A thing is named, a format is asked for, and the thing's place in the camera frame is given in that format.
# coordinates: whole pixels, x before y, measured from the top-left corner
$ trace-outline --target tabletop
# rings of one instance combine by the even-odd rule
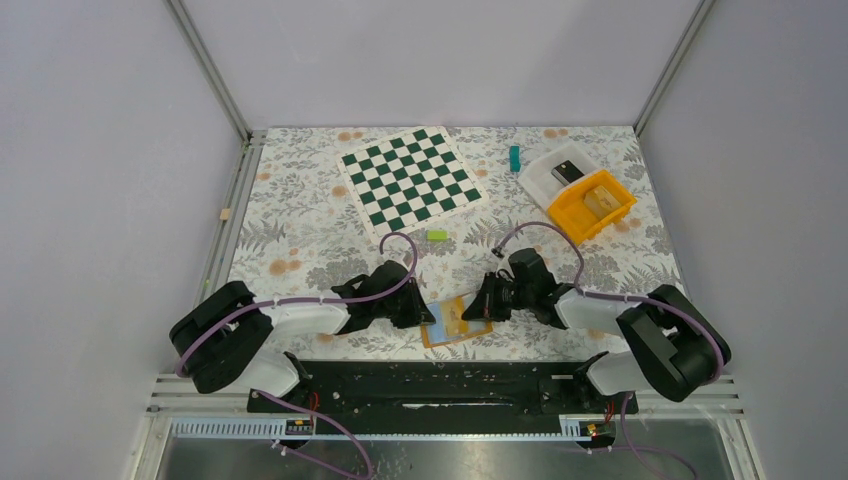
[[[229,280],[243,280],[258,298],[327,291],[370,274],[386,259],[409,260],[402,239],[386,242],[380,255],[369,239],[337,167],[357,145],[404,128],[273,128],[254,181]],[[637,198],[625,219],[605,228],[580,249],[586,258],[582,284],[607,292],[644,293],[662,283],[681,285],[638,140],[631,127],[448,128],[489,195],[469,211],[429,225],[447,241],[428,242],[426,229],[412,232],[420,259],[416,271],[427,303],[476,292],[499,260],[492,247],[521,223],[549,221],[509,171],[509,147],[521,149],[522,165],[568,142],[577,143]],[[507,245],[509,254],[533,247],[558,281],[570,281],[576,256],[548,229],[524,229]],[[326,360],[535,360],[580,361],[603,350],[621,351],[618,337],[586,330],[557,330],[524,312],[496,323],[494,331],[464,342],[426,348],[418,328],[397,330],[388,320],[342,336],[303,335],[263,348],[302,359]]]

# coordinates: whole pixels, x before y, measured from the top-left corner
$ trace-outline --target metal corner post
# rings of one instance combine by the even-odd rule
[[[221,102],[221,107],[223,107],[224,113],[235,129],[236,134],[243,142],[249,141],[251,133],[250,126],[241,115],[238,105],[236,105],[230,91],[227,89],[227,85],[224,83],[224,79],[221,77],[221,72],[218,71],[218,67],[212,61],[212,57],[209,55],[209,51],[206,49],[206,45],[203,43],[203,39],[200,37],[200,33],[197,31],[197,27],[194,25],[194,21],[191,19],[185,4],[182,0],[164,0],[164,2],[174,16],[174,20],[185,37],[188,46],[191,48],[200,69],[203,70],[203,75],[209,82],[209,86],[212,87],[212,91],[215,93],[218,101]]]
[[[654,113],[660,99],[662,99],[668,89],[668,86],[674,79],[674,75],[677,74],[680,64],[683,62],[683,59],[686,58],[686,54],[689,52],[692,42],[695,40],[695,37],[697,37],[698,32],[701,30],[701,26],[704,24],[704,21],[707,19],[707,15],[709,15],[710,10],[712,10],[716,1],[717,0],[701,0],[700,3],[698,3],[697,8],[695,8],[695,13],[692,14],[692,18],[689,19],[689,23],[683,30],[683,35],[681,35],[680,40],[677,41],[677,46],[674,47],[674,52],[668,59],[660,78],[657,80],[656,85],[654,85],[654,89],[648,96],[648,101],[645,102],[645,106],[642,107],[642,111],[639,112],[639,116],[636,118],[636,123],[633,125],[633,131],[636,132],[637,137],[642,136],[642,132],[645,130],[645,126],[651,119],[651,115]]]

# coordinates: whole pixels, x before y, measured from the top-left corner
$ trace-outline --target floral tablecloth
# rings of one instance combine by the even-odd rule
[[[304,295],[328,290],[385,259],[410,260],[402,239],[386,242],[381,256],[365,234],[336,166],[336,158],[403,128],[274,128],[268,131],[230,280],[243,280],[260,299],[275,293]],[[576,142],[638,199],[624,221],[581,246],[583,283],[590,288],[638,293],[661,283],[680,285],[671,243],[660,218],[639,144],[631,127],[448,128],[488,191],[485,205],[431,225],[449,232],[446,242],[411,236],[420,251],[417,278],[430,303],[476,291],[483,274],[498,264],[491,248],[514,226],[547,220],[509,171],[511,145],[524,165],[566,142]],[[506,252],[534,247],[559,281],[576,272],[568,245],[547,229],[530,227]],[[621,351],[624,342],[595,331],[556,330],[514,313],[494,332],[465,342],[425,348],[418,328],[394,329],[388,320],[344,336],[304,335],[265,348],[302,359],[352,360],[584,360],[601,350]]]

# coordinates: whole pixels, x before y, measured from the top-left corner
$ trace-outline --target green square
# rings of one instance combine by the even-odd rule
[[[369,203],[371,203],[371,202],[373,202],[374,200],[376,200],[376,198],[374,198],[374,193],[373,193],[373,192],[365,192],[365,193],[363,193],[362,195],[360,195],[360,196],[359,196],[359,198],[361,198],[361,199],[362,199],[362,203],[364,203],[364,204],[366,204],[366,205],[368,205]]]
[[[377,212],[375,214],[369,215],[369,218],[371,218],[371,223],[373,223],[374,225],[379,225],[381,223],[386,222],[386,217],[385,215],[383,215],[383,212]]]
[[[475,188],[473,190],[465,192],[465,196],[468,197],[468,201],[470,202],[472,200],[477,200],[478,198],[480,198],[480,192],[478,192]]]
[[[393,218],[389,220],[389,228],[391,228],[393,232],[395,230],[400,230],[401,228],[403,228],[403,220],[399,218]]]
[[[430,212],[427,210],[427,207],[419,208],[415,211],[415,218],[418,220],[427,220],[430,218]]]

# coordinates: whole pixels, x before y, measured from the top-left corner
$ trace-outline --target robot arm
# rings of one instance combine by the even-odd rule
[[[260,351],[266,342],[308,333],[342,335],[364,330],[377,318],[389,318],[396,328],[435,323],[415,278],[389,295],[357,302],[356,299],[379,296],[403,281],[407,273],[402,265],[387,261],[371,276],[360,275],[317,299],[281,298],[266,302],[270,307],[266,312],[271,316],[254,304],[254,295],[244,282],[230,282],[174,325],[171,342],[182,356],[219,321],[246,306],[256,306],[197,347],[184,371],[199,393],[212,393],[235,384],[283,397],[308,382],[308,375],[294,355]]]
[[[528,309],[539,322],[555,328],[590,328],[623,337],[629,352],[604,353],[581,368],[601,396],[653,388],[681,402],[712,377],[718,359],[709,341],[679,316],[656,306],[657,302],[688,314],[718,344],[722,361],[730,360],[727,343],[676,287],[662,285],[647,298],[611,302],[557,283],[531,248],[510,255],[509,266],[511,273],[486,274],[462,318],[504,321],[511,310]]]

